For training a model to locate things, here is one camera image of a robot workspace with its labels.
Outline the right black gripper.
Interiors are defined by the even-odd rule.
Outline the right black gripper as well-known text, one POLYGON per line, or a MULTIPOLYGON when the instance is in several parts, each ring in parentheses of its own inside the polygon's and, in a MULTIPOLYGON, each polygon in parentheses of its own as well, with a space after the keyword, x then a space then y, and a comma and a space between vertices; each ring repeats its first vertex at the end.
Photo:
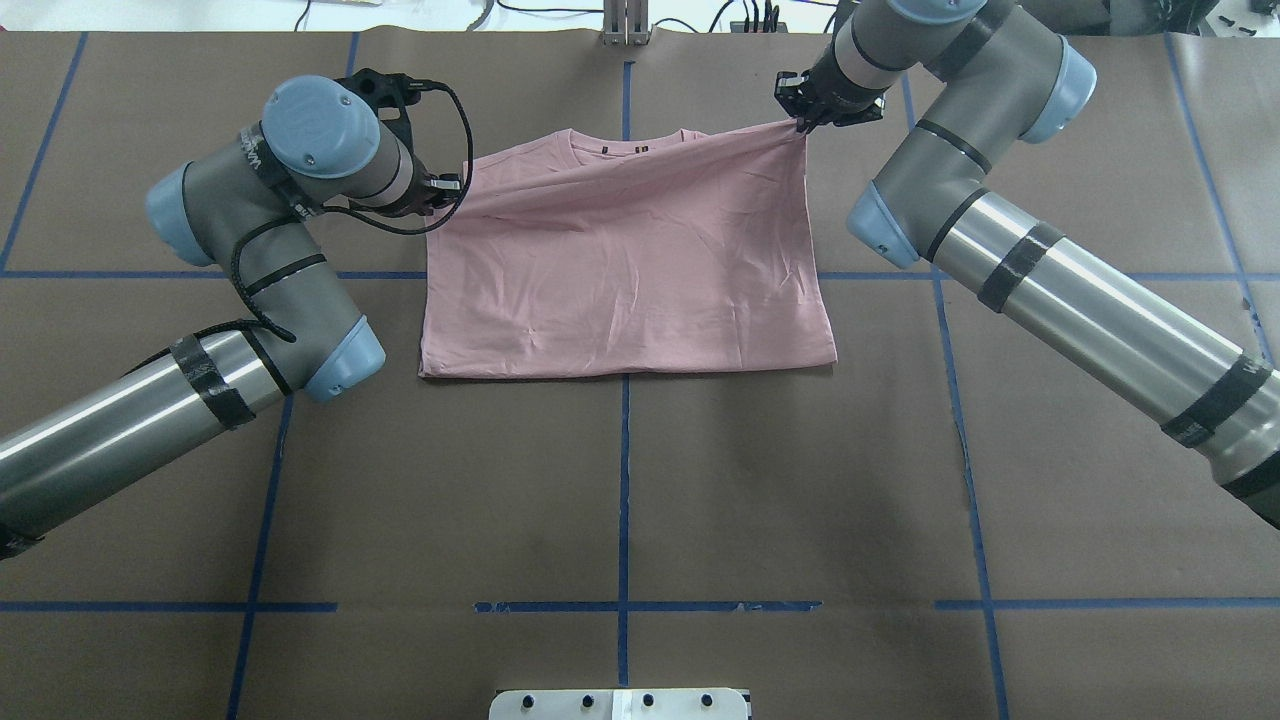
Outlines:
POLYGON ((773 97, 794 119, 795 131, 809 135, 822 126, 850 127, 879 120, 886 91, 852 83, 835 65, 814 65, 803 73, 778 72, 773 97))

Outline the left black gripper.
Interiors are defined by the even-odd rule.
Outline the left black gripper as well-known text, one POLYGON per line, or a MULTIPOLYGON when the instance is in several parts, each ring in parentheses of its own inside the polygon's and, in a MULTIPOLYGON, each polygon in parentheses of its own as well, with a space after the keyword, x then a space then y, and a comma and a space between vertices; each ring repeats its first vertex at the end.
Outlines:
POLYGON ((433 217, 443 211, 452 217, 463 202, 461 174, 434 174, 413 151, 413 128, 407 109, 421 101, 424 94, 442 92, 453 102, 460 117, 463 106, 457 92, 447 83, 419 79, 403 73, 381 73, 364 68, 346 78, 346 88, 365 101, 381 126, 399 143, 396 174, 384 190, 349 200, 349 210, 379 217, 433 217))

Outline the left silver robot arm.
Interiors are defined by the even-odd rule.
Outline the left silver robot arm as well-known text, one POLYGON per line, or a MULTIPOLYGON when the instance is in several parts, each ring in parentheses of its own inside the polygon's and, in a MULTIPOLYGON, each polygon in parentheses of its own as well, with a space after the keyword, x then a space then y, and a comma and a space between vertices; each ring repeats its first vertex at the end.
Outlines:
POLYGON ((232 141, 157 179, 152 234, 189 270, 19 281, 3 291, 3 557, 219 436, 303 395, 329 404, 387 351, 308 231, 348 217, 387 234, 444 225, 471 186, 419 155, 408 109, 457 92, 370 68, 276 86, 232 141))

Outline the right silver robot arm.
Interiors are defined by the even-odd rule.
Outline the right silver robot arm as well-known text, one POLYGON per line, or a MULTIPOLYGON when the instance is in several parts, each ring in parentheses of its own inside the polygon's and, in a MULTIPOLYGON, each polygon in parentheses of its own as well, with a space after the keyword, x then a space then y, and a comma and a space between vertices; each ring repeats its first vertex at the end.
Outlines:
POLYGON ((813 65, 776 76, 800 133, 877 120, 913 67, 943 90, 861 192, 849 232, 899 268, 925 260, 1207 459, 1279 518, 1277 372, 988 188, 1018 141, 1088 104, 1093 65, 1015 1, 864 1, 813 65))

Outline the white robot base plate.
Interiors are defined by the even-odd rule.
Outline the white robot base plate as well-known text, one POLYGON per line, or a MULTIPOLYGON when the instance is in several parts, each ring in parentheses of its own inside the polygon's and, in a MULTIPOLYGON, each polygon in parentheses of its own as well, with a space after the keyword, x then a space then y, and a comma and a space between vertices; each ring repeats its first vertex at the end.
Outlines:
POLYGON ((753 719, 748 691, 728 687, 502 691, 489 719, 753 719))

